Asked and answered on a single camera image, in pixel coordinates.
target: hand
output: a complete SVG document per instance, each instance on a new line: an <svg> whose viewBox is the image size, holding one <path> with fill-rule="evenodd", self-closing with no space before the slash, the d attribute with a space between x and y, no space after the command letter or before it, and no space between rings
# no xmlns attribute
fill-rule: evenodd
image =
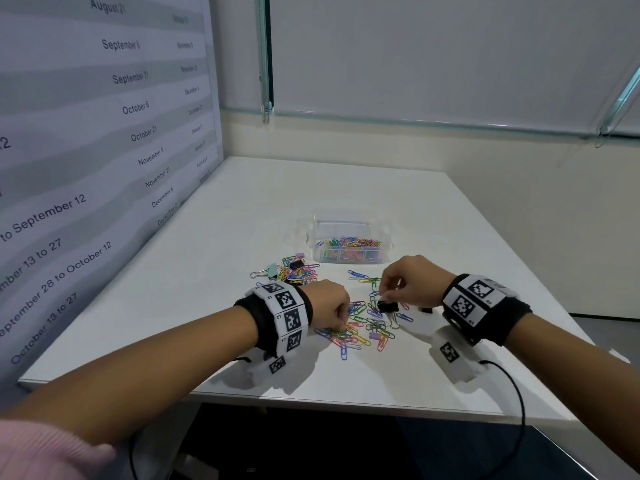
<svg viewBox="0 0 640 480"><path fill-rule="evenodd" d="M433 308L442 304L442 295L456 275L437 266L424 256L404 256L390 264L382 273L380 299L399 301L409 305ZM391 289L398 278L404 278L406 286Z"/></svg>
<svg viewBox="0 0 640 480"><path fill-rule="evenodd" d="M314 328L332 328L345 331L349 319L349 293L344 286L322 280L302 286L314 309L311 325Z"/></svg>

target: forearm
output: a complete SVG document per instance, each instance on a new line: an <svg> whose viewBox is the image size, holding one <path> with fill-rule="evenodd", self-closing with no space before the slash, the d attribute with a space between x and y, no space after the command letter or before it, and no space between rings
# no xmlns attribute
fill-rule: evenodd
<svg viewBox="0 0 640 480"><path fill-rule="evenodd" d="M46 384L4 415L115 443L187 395L258 339L239 306L100 357Z"/></svg>
<svg viewBox="0 0 640 480"><path fill-rule="evenodd" d="M533 314L516 324L505 346L640 472L640 375L633 366Z"/></svg>

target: gray stripe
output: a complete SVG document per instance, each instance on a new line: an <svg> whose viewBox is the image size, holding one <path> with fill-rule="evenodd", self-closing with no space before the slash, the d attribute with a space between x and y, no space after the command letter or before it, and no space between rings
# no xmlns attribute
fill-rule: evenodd
<svg viewBox="0 0 640 480"><path fill-rule="evenodd" d="M208 73L206 59L0 73L0 115L57 109Z"/></svg>
<svg viewBox="0 0 640 480"><path fill-rule="evenodd" d="M149 0L0 0L0 11L16 15L204 33L201 13Z"/></svg>
<svg viewBox="0 0 640 480"><path fill-rule="evenodd" d="M196 143L190 144L180 153L176 153L171 156L165 163L158 164L156 168L146 174L144 177L139 178L128 186L126 186L118 195L106 202L100 208L94 210L91 214L82 217L65 227L54 230L46 235L41 236L37 241L32 242L17 252L14 257L2 268L0 268L0 282L4 281L7 276L11 275L19 267L22 268L22 275L16 279L9 286L6 286L3 291L0 291L0 298L2 301L6 301L11 296L19 293L30 279L30 277L36 274L39 269L47 265L47 257L36 261L34 266L26 268L22 263L28 259L28 256L36 256L36 252L40 250L48 250L49 243L54 242L56 239L60 239L60 251L67 254L69 251L75 250L78 247L90 242L97 235L107 231L108 228L113 226L115 222L126 213L132 203L137 203L140 200L148 200L149 211L152 212L153 207L151 205L151 199L149 195L158 189L168 189L171 186L171 176L174 172L181 168L194 164L197 158L205 154L208 149L216 149L216 132L212 130L206 135L203 135ZM168 175L165 175L155 184L148 187L145 183L155 178L164 169L169 167L170 171ZM57 258L55 251L47 254L48 257Z"/></svg>
<svg viewBox="0 0 640 480"><path fill-rule="evenodd" d="M189 116L189 110L201 104L202 110ZM98 172L117 156L133 151L142 144L152 143L168 131L188 124L189 119L195 119L212 109L211 96L206 96L145 123L109 133L87 146L3 170L0 174L0 188L3 191L0 212L34 195L71 184ZM146 137L143 142L131 140L132 134L148 130L154 125L157 128L156 132Z"/></svg>
<svg viewBox="0 0 640 480"><path fill-rule="evenodd" d="M178 210L182 204L190 197L190 195L197 190L200 184L204 181L208 175L212 172L213 167L204 173L203 177L194 183L183 188L179 193ZM93 273L89 274L84 280L76 283L75 285L69 285L65 289L59 289L57 291L58 296L61 298L60 303L64 302L67 296L75 292L77 296L77 306L73 309L69 309L68 314L60 316L56 320L54 328L48 330L46 334L39 339L35 347L28 351L27 355L22 357L18 364L11 363L11 358L20 354L20 350L28 343L29 338L21 342L14 343L10 346L0 347L0 384L13 383L23 375L27 369L34 364L38 357L49 347L53 341L60 336L60 334L68 327L71 322L78 316L84 308L92 302L92 300L107 286L107 284L120 272L120 270L127 265L127 263L137 254L137 252L147 243L151 237L160 229L157 225L157 220L165 215L168 209L164 209L162 212L150 217L148 222L140 226L135 237L131 239L117 254L110 257L105 265L98 268ZM46 310L39 313L34 317L30 317L26 323L30 324L34 333L37 333L37 328L33 326L34 323L44 324L47 317L51 313L56 311L56 306L49 306Z"/></svg>

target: person's left hand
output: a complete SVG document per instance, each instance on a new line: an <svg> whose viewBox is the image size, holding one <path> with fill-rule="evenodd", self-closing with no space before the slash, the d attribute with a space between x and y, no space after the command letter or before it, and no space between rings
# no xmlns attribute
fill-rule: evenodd
<svg viewBox="0 0 640 480"><path fill-rule="evenodd" d="M349 293L344 286L322 280L302 286L314 309L311 325L314 328L332 328L345 331L349 319Z"/></svg>

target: pile of paper clips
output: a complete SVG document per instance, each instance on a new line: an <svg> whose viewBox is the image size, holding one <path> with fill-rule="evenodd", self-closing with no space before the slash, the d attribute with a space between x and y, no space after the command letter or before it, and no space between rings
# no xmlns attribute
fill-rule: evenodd
<svg viewBox="0 0 640 480"><path fill-rule="evenodd" d="M348 273L350 274L350 280L357 280L359 283L371 283L372 291L369 293L369 302L350 302L350 321L347 322L346 331L338 332L329 329L316 329L316 333L318 335L331 340L332 343L340 347L340 356L342 357L342 360L347 360L348 349L361 350L363 345L367 347L370 346L372 340L378 341L377 349L379 352L382 352L388 341L396 338L395 334L389 331L387 327L399 328L397 325L394 326L395 321L387 324L382 313L378 311L378 300L376 297L378 296L378 282L381 281L382 278L370 278L366 274L356 273L351 269L348 270ZM409 309L409 307L404 303L402 303L402 307L405 310ZM413 321L411 317L402 313L396 313L395 316L409 322ZM361 336L360 333L363 331L369 332L369 340Z"/></svg>
<svg viewBox="0 0 640 480"><path fill-rule="evenodd" d="M381 247L381 241L362 237L334 237L316 242L316 248L322 249L322 261L336 263L382 262Z"/></svg>
<svg viewBox="0 0 640 480"><path fill-rule="evenodd" d="M304 253L298 253L295 256L283 258L282 266L272 263L266 269L252 272L251 277L267 277L270 280L284 281L295 285L308 285L317 281L316 268L318 266L320 265L306 263Z"/></svg>

